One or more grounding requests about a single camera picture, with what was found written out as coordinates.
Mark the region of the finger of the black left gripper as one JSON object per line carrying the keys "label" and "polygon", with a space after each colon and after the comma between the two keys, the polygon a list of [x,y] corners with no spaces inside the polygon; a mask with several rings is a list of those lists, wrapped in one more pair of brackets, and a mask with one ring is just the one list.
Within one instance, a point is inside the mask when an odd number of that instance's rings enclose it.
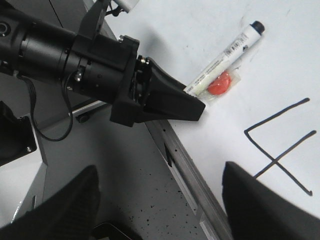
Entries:
{"label": "finger of the black left gripper", "polygon": [[88,240],[100,205],[97,168],[89,165],[34,210],[0,229],[2,240]]}

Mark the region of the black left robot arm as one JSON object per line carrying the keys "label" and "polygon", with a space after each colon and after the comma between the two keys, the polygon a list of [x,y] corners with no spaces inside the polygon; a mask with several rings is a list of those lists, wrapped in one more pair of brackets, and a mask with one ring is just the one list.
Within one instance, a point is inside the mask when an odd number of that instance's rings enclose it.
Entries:
{"label": "black left robot arm", "polygon": [[[150,58],[138,56],[139,41],[101,34],[109,1],[98,0],[77,33],[50,25],[0,3],[1,70],[28,86],[30,112],[37,95],[34,80],[109,103],[110,120],[131,127],[151,120],[190,120],[192,102],[183,85]],[[0,230],[3,240],[88,240],[99,205],[98,173],[91,165],[36,209]]]}

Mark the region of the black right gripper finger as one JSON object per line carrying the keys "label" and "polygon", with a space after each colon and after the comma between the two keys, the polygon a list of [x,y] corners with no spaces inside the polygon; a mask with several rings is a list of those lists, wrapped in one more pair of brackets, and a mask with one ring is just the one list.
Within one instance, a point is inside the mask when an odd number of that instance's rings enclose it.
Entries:
{"label": "black right gripper finger", "polygon": [[318,240],[320,220],[257,181],[235,162],[222,175],[222,199],[235,240]]}

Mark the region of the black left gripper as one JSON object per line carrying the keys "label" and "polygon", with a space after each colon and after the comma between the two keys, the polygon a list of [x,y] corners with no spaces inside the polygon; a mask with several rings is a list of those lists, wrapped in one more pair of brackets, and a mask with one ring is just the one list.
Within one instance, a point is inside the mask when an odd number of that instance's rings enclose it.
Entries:
{"label": "black left gripper", "polygon": [[[185,93],[181,82],[148,57],[150,77],[137,78],[139,42],[118,41],[101,34],[108,0],[97,0],[84,15],[79,30],[65,41],[61,93],[69,103],[75,93],[111,104],[110,120],[131,127],[155,120],[198,121],[206,107]],[[147,90],[142,88],[148,83]]]}

